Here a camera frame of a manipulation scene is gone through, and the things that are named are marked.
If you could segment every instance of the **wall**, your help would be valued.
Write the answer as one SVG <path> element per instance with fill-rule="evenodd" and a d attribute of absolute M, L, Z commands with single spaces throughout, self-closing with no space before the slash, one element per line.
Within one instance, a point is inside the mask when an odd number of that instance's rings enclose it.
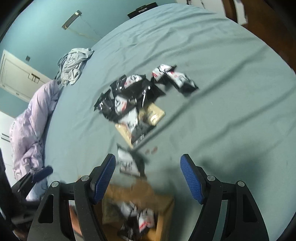
<path fill-rule="evenodd" d="M 42 74 L 53 79 L 57 74 L 59 58 L 76 47 L 92 47 L 96 41 L 79 36 L 62 25 L 77 10 L 82 12 L 70 28 L 89 35 L 101 37 L 127 21 L 128 13 L 153 0 L 34 0 L 14 21 L 0 43 L 0 54 L 4 49 Z M 174 0 L 157 0 L 158 5 L 173 3 Z M 11 116 L 20 114 L 27 104 L 0 89 L 0 110 Z"/>

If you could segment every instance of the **dark object on bed edge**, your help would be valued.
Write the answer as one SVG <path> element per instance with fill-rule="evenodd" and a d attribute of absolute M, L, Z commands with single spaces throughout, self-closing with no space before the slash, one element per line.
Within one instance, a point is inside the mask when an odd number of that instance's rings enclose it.
<path fill-rule="evenodd" d="M 158 5 L 157 5 L 156 2 L 150 3 L 148 5 L 143 5 L 142 7 L 139 7 L 135 11 L 129 13 L 128 14 L 128 17 L 129 18 L 133 18 L 133 17 L 135 17 L 135 16 L 137 16 L 137 15 L 143 13 L 143 12 L 146 12 L 149 9 L 155 8 L 155 7 L 158 7 Z"/>

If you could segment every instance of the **fitted sheet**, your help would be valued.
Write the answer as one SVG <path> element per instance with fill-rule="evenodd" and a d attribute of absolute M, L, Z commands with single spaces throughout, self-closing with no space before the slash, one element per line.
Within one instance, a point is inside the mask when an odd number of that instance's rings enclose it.
<path fill-rule="evenodd" d="M 188 240 L 202 206 L 193 200 L 180 169 L 188 153 L 222 182 L 243 180 L 252 192 L 270 240 L 296 211 L 296 77 L 289 66 L 248 30 L 205 9 L 159 6 L 128 20 L 92 49 L 79 80 L 63 89 L 45 134 L 48 182 L 75 182 L 117 146 L 128 147 L 94 104 L 119 76 L 146 74 L 160 64 L 177 65 L 199 87 L 183 96 L 174 87 L 156 105 L 166 112 L 137 150 L 147 181 L 175 196 L 170 240 Z M 111 183 L 134 178 L 115 169 Z M 220 240 L 223 201 L 214 240 Z"/>

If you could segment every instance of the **brown floor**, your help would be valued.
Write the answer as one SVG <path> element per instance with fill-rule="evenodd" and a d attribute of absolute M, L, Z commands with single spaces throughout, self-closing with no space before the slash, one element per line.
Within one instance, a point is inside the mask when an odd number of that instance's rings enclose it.
<path fill-rule="evenodd" d="M 296 71 L 296 40 L 276 12 L 263 0 L 241 0 L 248 23 L 244 26 L 267 43 Z"/>

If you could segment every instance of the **cardboard box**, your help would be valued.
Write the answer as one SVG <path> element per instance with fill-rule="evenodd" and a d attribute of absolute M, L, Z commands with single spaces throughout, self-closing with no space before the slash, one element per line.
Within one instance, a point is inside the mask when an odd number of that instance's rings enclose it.
<path fill-rule="evenodd" d="M 141 241 L 167 241 L 170 222 L 174 209 L 174 199 L 170 195 L 155 194 L 151 186 L 145 182 L 138 180 L 137 183 L 130 188 L 123 188 L 116 185 L 109 185 L 104 199 L 111 199 L 113 201 L 133 202 L 139 209 L 151 208 L 158 214 L 157 226 L 152 228 L 144 235 Z M 103 227 L 108 241 L 123 241 L 117 236 L 117 231 L 122 226 L 122 222 L 115 222 L 109 224 L 102 224 L 102 204 L 94 206 L 94 212 L 97 215 L 98 222 Z"/>

